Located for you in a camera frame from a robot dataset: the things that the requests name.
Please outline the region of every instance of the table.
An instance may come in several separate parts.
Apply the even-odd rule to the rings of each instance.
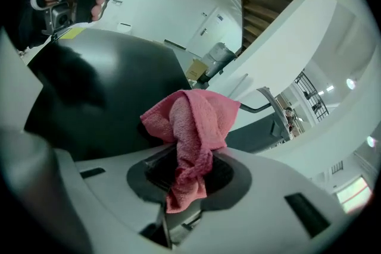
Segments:
[[[140,115],[180,89],[190,89],[174,52],[105,30],[46,45],[29,63],[43,89],[25,129],[74,161],[156,147]]]

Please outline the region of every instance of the yellow paper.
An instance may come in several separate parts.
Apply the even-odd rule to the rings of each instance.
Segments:
[[[63,34],[60,39],[73,39],[74,37],[76,37],[79,33],[81,33],[84,29],[86,28],[72,28],[70,29],[68,32],[66,32],[65,34]]]

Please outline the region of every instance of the light fixture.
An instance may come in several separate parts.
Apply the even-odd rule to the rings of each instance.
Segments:
[[[346,79],[346,85],[348,86],[349,89],[353,90],[356,87],[356,82],[351,79]]]
[[[375,147],[375,145],[376,145],[376,139],[374,138],[374,137],[367,137],[367,143],[368,143],[368,145],[370,146],[370,147]]]

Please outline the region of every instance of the red washcloth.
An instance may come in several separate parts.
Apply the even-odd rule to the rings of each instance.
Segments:
[[[226,147],[240,102],[216,92],[180,90],[140,118],[151,136],[177,141],[176,182],[167,195],[167,213],[184,211],[207,196],[203,175],[212,169],[212,150]]]

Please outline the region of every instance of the black sleeve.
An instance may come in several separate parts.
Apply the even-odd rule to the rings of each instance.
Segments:
[[[37,2],[40,6],[45,6],[43,0]],[[27,47],[39,46],[49,38],[41,32],[45,29],[44,11],[34,10],[30,0],[20,0],[14,13],[5,23],[5,29],[16,49],[23,51]]]

